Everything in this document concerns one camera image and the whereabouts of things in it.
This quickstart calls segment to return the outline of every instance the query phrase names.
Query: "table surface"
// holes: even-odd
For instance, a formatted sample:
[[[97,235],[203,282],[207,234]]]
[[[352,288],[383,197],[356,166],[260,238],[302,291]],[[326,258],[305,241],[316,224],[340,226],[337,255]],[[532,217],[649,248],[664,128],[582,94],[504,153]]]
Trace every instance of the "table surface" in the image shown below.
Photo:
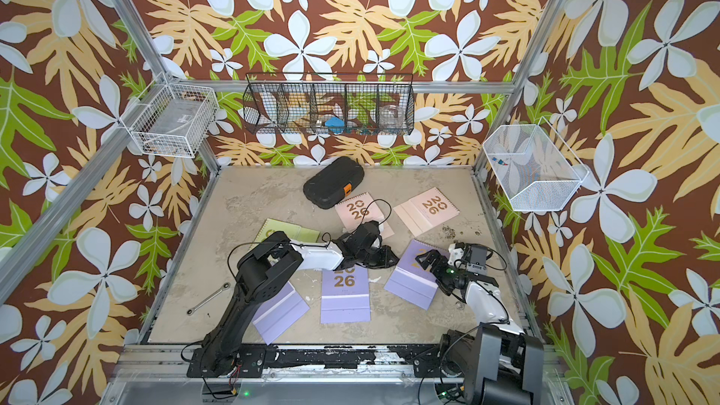
[[[341,235],[343,225],[337,212],[314,206],[302,193],[302,185],[316,174],[316,168],[240,167],[222,170],[204,210],[193,240],[171,280],[166,301],[157,315],[149,342],[181,343],[203,339],[218,324],[230,301],[232,289],[204,305],[192,316],[186,311],[216,291],[224,282],[233,282],[226,258],[231,248],[253,241],[267,218],[298,224],[309,229]],[[460,210],[453,219],[421,234],[418,240],[440,248],[452,242],[476,242],[492,247],[492,238],[480,200],[477,198],[472,171],[468,168],[365,169],[365,179],[351,196],[370,193],[392,206],[407,201],[432,187],[438,187]],[[386,213],[386,206],[379,206]],[[396,213],[388,224],[395,234],[384,243],[397,256],[413,238]],[[236,250],[230,265],[237,266],[247,250]],[[489,262],[500,266],[499,260]],[[457,299],[437,292],[429,310],[407,302],[384,290],[391,269],[370,270],[370,322],[353,324],[320,323],[321,271],[303,270],[290,279],[310,310],[277,340],[278,343],[333,344],[420,344],[435,343],[448,329],[470,330],[475,326],[469,307],[458,309]],[[500,271],[490,271],[498,281],[505,306],[517,320],[516,302],[509,279]],[[244,342],[262,342],[251,324]]]

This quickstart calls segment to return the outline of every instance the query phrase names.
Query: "stain on surface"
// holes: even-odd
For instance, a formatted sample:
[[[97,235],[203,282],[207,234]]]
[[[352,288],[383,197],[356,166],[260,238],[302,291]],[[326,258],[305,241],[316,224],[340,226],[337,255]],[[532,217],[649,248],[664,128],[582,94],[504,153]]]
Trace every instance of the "stain on surface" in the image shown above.
[[[451,229],[448,226],[443,226],[443,234],[445,235],[445,239],[453,239],[455,238],[455,230]]]

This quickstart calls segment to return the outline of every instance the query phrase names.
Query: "cable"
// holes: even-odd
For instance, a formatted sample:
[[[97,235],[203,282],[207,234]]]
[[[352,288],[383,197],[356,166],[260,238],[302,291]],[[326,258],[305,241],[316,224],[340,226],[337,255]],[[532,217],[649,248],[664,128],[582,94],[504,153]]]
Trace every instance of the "cable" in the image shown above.
[[[499,267],[490,266],[490,265],[488,265],[487,263],[485,264],[485,266],[489,267],[490,269],[495,269],[495,270],[506,270],[506,269],[508,269],[508,262],[505,261],[505,259],[504,259],[496,250],[491,249],[491,248],[489,248],[489,249],[492,251],[492,253],[498,255],[498,258],[500,258],[500,261],[502,261],[502,264],[504,264],[505,266],[503,266],[502,269],[499,268]]]

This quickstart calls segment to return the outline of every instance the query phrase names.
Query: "black zipper case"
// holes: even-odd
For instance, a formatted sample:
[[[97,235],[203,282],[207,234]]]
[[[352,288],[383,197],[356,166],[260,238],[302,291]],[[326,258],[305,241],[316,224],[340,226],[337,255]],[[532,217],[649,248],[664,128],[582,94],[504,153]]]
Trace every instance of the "black zipper case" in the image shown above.
[[[327,210],[345,199],[363,178],[365,171],[357,161],[339,157],[305,182],[302,191],[310,202]]]

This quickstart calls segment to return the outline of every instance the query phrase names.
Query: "floral wallpaper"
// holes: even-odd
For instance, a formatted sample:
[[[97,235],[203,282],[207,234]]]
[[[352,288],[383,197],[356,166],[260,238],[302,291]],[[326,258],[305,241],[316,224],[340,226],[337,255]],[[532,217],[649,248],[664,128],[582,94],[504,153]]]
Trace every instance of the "floral wallpaper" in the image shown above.
[[[111,0],[0,0],[0,259],[150,80]],[[129,146],[0,306],[0,404],[99,400],[207,183]]]
[[[503,81],[547,0],[133,1],[178,77],[391,71]]]
[[[487,182],[578,404],[720,402],[718,14],[568,0],[510,117],[548,119],[591,170],[558,212],[515,212]]]

